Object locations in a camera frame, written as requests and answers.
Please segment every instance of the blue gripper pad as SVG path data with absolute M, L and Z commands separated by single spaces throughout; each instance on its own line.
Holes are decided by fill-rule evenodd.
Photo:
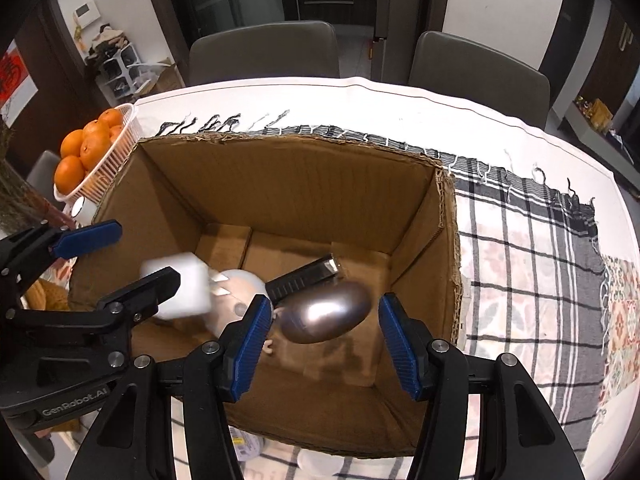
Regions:
M 251 386 L 272 315 L 271 301 L 256 295 L 242 320 L 230 323 L 220 336 L 225 355 L 219 389 L 226 402 L 236 402 Z
M 122 226 L 115 220 L 108 220 L 63 233 L 51 248 L 51 253 L 57 258 L 68 260 L 114 244 L 121 237 Z
M 418 377 L 418 359 L 402 329 L 402 317 L 408 319 L 395 296 L 385 294 L 380 298 L 378 303 L 378 322 L 385 338 L 386 349 L 391 355 L 402 389 L 413 400 L 418 400 L 422 397 L 423 392 L 423 387 Z

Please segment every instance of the white round object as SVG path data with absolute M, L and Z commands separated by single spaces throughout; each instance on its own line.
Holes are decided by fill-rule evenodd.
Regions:
M 244 317 L 256 294 L 268 298 L 263 280 L 242 269 L 215 272 L 211 277 L 211 312 L 206 315 L 207 329 L 216 337 L 229 323 Z
M 80 196 L 71 208 L 71 218 L 73 218 L 76 223 L 82 227 L 91 225 L 97 210 L 98 206 L 95 205 L 95 203 L 91 202 L 91 200 L 84 196 Z
M 344 465 L 344 457 L 328 455 L 310 449 L 298 453 L 298 467 L 310 476 L 326 477 L 337 475 Z

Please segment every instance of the white tablecloth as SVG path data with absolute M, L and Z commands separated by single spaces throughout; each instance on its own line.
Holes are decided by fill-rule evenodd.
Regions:
M 388 137 L 415 146 L 477 158 L 531 177 L 534 167 L 546 184 L 567 191 L 567 179 L 582 202 L 593 198 L 603 253 L 640 268 L 633 225 L 613 174 L 561 139 L 508 118 L 490 108 L 421 89 L 373 83 L 362 78 L 269 78 L 181 89 L 138 101 L 138 118 L 147 135 L 165 121 L 187 124 L 193 133 L 214 114 L 241 114 L 233 131 L 300 124 L 334 125 Z M 593 436 L 583 461 L 587 480 L 609 471 L 624 439 L 638 398 L 636 381 L 607 405 L 604 423 Z

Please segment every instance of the red poster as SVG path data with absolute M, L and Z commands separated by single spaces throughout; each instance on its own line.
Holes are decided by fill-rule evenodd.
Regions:
M 0 59 L 0 107 L 4 106 L 28 75 L 20 52 L 12 43 Z

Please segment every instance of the white plastic basket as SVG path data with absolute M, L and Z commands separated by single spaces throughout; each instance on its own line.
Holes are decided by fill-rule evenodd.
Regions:
M 53 186 L 53 196 L 59 202 L 73 205 L 75 201 L 84 196 L 92 202 L 99 204 L 113 179 L 129 158 L 136 142 L 142 138 L 142 127 L 136 118 L 138 108 L 131 104 L 116 106 L 123 115 L 124 127 L 118 140 L 113 143 L 109 151 L 104 155 L 96 167 L 86 174 L 84 180 L 68 195 L 62 195 Z

